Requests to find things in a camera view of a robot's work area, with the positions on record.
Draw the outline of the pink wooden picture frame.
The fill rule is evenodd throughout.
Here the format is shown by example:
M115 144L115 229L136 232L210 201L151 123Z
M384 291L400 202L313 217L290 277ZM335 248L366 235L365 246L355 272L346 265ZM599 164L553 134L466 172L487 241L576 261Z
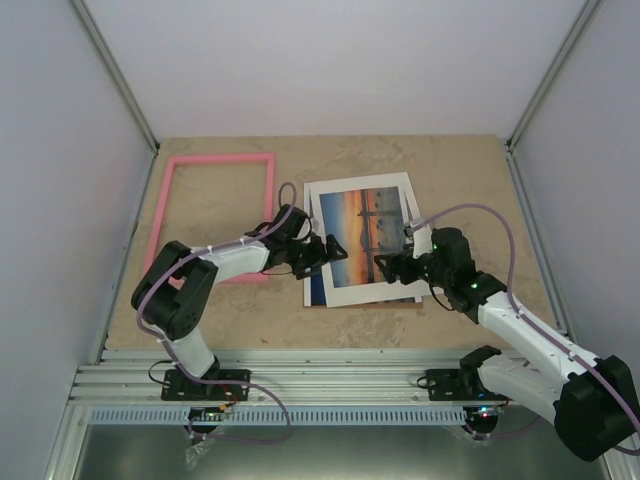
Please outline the pink wooden picture frame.
M192 247L218 244L271 220L275 166L275 155L265 152L171 156L159 190L143 269L149 269L170 240Z

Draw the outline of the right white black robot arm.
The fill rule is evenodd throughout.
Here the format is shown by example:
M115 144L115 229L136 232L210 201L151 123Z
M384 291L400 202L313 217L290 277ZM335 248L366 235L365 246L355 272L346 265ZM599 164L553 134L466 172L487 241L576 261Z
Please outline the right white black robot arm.
M626 363L598 357L519 304L506 284L476 268L459 229L436 229L430 237L417 232L401 252L377 255L374 262L389 283L442 289L452 310L497 334L528 361L522 366L489 346L473 351L461 359L458 376L467 397L494 394L521 404L550 423L585 461L638 433L639 401Z

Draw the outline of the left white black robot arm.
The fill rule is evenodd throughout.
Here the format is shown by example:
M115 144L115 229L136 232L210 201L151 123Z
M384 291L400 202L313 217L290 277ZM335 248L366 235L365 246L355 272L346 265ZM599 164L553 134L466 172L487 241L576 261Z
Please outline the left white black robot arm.
M319 236L309 215L291 204L281 206L273 221L226 244L167 243L131 297L139 327L160 341L174 364L158 382L162 400L235 403L248 397L250 371L222 368L199 328L214 286L263 276L283 264L305 279L347 257L334 235Z

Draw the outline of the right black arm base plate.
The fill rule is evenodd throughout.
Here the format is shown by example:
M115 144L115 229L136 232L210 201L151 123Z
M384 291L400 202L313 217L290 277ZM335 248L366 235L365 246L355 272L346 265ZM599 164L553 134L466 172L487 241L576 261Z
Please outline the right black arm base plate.
M471 370L428 369L416 380L416 386L426 390L431 401L471 401L486 393Z

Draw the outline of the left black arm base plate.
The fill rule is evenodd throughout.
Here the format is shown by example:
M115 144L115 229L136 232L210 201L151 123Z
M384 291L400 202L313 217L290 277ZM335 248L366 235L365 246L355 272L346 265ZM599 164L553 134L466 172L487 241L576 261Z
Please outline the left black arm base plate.
M248 398L249 389L231 381L249 382L251 372L246 369L221 369L218 379L224 385L208 385L188 379L179 369L165 372L160 398L163 401L219 401L235 403Z

